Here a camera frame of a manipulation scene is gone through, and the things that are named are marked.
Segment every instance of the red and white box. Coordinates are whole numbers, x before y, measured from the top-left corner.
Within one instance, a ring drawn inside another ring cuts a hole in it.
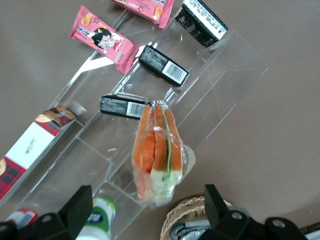
[[[41,113],[0,160],[0,202],[19,186],[67,128],[76,115],[65,106]]]

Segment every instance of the black snack package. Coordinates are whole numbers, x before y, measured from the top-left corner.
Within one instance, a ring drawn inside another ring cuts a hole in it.
[[[175,87],[181,87],[189,76],[187,70],[149,45],[144,47],[139,62],[156,77],[166,80]]]
[[[224,22],[201,0],[184,0],[175,20],[206,48],[220,41],[228,31]]]
[[[103,114],[115,115],[124,118],[137,119],[151,103],[145,99],[128,94],[106,94],[101,97],[100,112]]]

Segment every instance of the white label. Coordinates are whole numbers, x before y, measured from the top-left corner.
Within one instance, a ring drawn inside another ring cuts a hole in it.
[[[135,118],[141,118],[142,113],[145,109],[144,104],[140,103],[135,103],[135,102],[128,102],[128,107],[126,110],[126,115],[130,117],[135,117]]]
[[[219,40],[224,36],[227,30],[208,12],[208,10],[197,0],[184,0],[193,14],[202,22]]]
[[[181,84],[185,79],[186,75],[188,74],[184,69],[175,65],[171,61],[167,62],[162,73],[176,81],[178,84]]]
[[[34,218],[36,214],[34,214],[32,211],[27,211],[26,214],[23,216],[23,218],[17,223],[18,228],[23,228],[28,225],[28,223],[31,221],[31,219]]]
[[[17,228],[23,228],[30,223],[30,221],[36,216],[32,211],[27,211],[24,213],[22,210],[15,211],[8,218],[7,221],[14,221]]]
[[[5,156],[28,169],[54,138],[55,136],[33,122]]]

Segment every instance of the plastic wrap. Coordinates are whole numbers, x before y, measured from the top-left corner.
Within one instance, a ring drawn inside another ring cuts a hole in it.
[[[179,136],[169,107],[155,101],[152,106],[146,106],[132,153],[132,168],[140,201],[156,206],[168,203],[174,195],[175,186],[189,172],[188,166],[194,164],[195,157],[190,152],[188,154]]]
[[[166,27],[174,0],[112,0],[120,6],[129,9],[130,11],[151,20],[159,28]]]
[[[106,56],[124,74],[130,70],[140,47],[104,23],[84,6],[81,6],[76,16],[70,37],[84,42]]]

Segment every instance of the blue label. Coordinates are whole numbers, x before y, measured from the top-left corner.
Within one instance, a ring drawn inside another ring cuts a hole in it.
[[[103,220],[104,217],[100,213],[94,211],[88,218],[87,223],[101,223]]]

